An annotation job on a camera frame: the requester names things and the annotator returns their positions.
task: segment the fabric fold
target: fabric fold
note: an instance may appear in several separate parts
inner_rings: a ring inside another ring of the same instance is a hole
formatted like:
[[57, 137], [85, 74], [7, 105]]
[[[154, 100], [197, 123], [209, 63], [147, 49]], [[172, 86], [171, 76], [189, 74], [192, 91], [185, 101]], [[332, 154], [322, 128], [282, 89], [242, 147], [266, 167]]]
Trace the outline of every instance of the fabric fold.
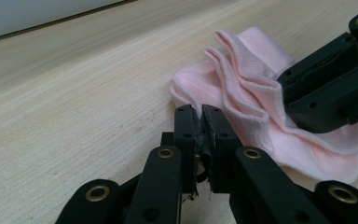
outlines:
[[298, 129], [286, 116], [279, 75], [294, 64], [277, 43], [253, 27], [237, 36], [214, 33], [228, 51], [207, 47], [206, 62], [179, 70], [171, 95], [176, 106], [221, 108], [246, 146], [260, 147], [280, 165], [319, 180], [351, 183], [358, 176], [358, 123], [331, 133]]

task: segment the pink cloth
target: pink cloth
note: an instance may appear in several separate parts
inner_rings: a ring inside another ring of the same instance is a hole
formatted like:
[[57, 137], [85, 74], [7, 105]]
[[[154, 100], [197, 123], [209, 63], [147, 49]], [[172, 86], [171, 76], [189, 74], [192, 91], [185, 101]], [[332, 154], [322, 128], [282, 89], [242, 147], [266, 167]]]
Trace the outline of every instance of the pink cloth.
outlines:
[[226, 56], [206, 48], [209, 61], [178, 71], [171, 94], [176, 106], [201, 105], [225, 112], [245, 146], [260, 147], [280, 165], [319, 180], [351, 183], [358, 176], [358, 123], [331, 133], [298, 129], [286, 116], [278, 76], [294, 61], [258, 28], [237, 36], [216, 31]]

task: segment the light wooden surface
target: light wooden surface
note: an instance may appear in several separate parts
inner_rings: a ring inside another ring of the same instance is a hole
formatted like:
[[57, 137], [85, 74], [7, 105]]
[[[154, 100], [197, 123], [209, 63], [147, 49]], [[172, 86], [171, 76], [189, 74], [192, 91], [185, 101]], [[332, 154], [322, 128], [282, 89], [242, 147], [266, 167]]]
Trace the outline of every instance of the light wooden surface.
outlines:
[[[173, 73], [205, 60], [216, 29], [258, 26], [300, 60], [356, 14], [352, 0], [143, 0], [0, 40], [0, 223], [53, 223], [84, 183], [139, 174], [173, 129]], [[235, 222], [227, 195], [200, 193], [182, 223]]]

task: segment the wood grain surface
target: wood grain surface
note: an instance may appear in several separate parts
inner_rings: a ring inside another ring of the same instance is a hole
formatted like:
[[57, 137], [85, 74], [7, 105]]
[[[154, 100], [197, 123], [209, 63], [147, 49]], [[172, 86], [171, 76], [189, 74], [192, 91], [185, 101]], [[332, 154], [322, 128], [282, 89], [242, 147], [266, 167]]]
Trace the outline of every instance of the wood grain surface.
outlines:
[[[352, 0], [142, 0], [1, 39], [0, 223], [54, 223], [84, 183], [142, 172], [173, 129], [172, 75], [205, 60], [213, 31], [257, 26], [298, 61], [357, 14]], [[227, 195], [200, 193], [182, 223], [235, 223]]]

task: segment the wooden table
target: wooden table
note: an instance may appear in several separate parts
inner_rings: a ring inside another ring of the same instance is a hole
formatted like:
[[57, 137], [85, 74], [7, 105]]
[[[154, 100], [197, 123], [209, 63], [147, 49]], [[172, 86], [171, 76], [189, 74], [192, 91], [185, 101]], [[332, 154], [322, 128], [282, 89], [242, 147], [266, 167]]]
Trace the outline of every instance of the wooden table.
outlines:
[[[357, 14], [352, 0], [143, 0], [0, 40], [0, 223], [53, 223], [84, 183], [142, 172], [173, 129], [172, 75], [216, 29], [257, 26], [301, 60]], [[182, 223], [235, 223], [227, 195], [200, 192]]]

